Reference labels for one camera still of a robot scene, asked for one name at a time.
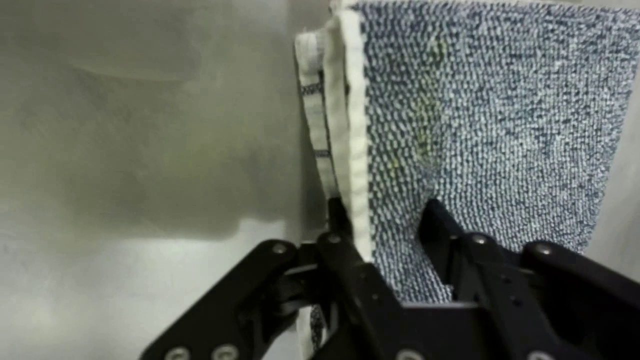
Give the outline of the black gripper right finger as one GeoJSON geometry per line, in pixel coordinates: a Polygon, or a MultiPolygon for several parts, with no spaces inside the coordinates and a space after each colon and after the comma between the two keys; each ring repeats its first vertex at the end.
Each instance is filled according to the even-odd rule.
{"type": "Polygon", "coordinates": [[[455,297],[424,314],[432,360],[640,360],[640,283],[549,240],[512,253],[439,201],[418,243],[455,297]]]}

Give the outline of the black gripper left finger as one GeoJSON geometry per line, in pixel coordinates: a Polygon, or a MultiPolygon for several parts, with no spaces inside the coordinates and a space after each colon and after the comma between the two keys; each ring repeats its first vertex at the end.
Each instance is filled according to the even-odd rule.
{"type": "Polygon", "coordinates": [[[310,360],[432,360],[426,308],[403,304],[361,258],[339,198],[313,244],[265,240],[184,310],[140,360],[265,360],[304,310],[329,335],[310,360]]]}

